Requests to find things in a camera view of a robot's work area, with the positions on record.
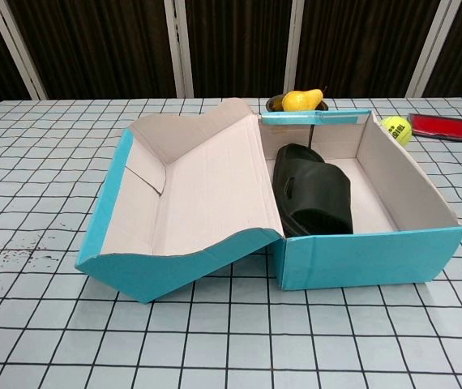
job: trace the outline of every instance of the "tennis ball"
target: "tennis ball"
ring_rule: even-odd
[[[411,138],[411,125],[400,116],[388,116],[380,123],[386,130],[390,131],[391,136],[402,146],[405,146]]]

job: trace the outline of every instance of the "teal box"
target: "teal box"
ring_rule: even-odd
[[[278,149],[307,144],[351,181],[353,235],[285,238],[270,177]],[[266,113],[230,99],[196,118],[125,130],[76,268],[147,302],[265,246],[282,289],[424,282],[462,226],[367,110]]]
[[[417,163],[369,111],[265,113],[261,131],[267,165],[273,165],[269,161],[281,144],[307,144],[312,124],[312,148],[341,167],[351,181],[354,234],[272,243],[280,287],[335,288],[435,278],[460,244],[462,226]]]

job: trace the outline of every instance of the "black bowl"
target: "black bowl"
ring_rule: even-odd
[[[283,111],[283,107],[281,106],[281,101],[283,100],[284,96],[285,94],[276,95],[274,97],[271,97],[265,104],[265,108],[267,108],[267,111],[269,112]],[[315,110],[316,111],[328,111],[328,105],[324,101],[321,101]]]

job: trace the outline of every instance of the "checkered tablecloth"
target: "checkered tablecloth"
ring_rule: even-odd
[[[462,387],[462,245],[428,284],[281,292],[253,254],[147,305],[74,269],[122,128],[219,102],[0,103],[0,388]],[[462,99],[327,103],[462,118]],[[462,143],[407,149],[462,223]]]

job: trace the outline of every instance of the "pear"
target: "pear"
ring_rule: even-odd
[[[287,93],[281,104],[284,111],[311,111],[323,100],[321,89],[311,89],[309,91],[291,91]]]

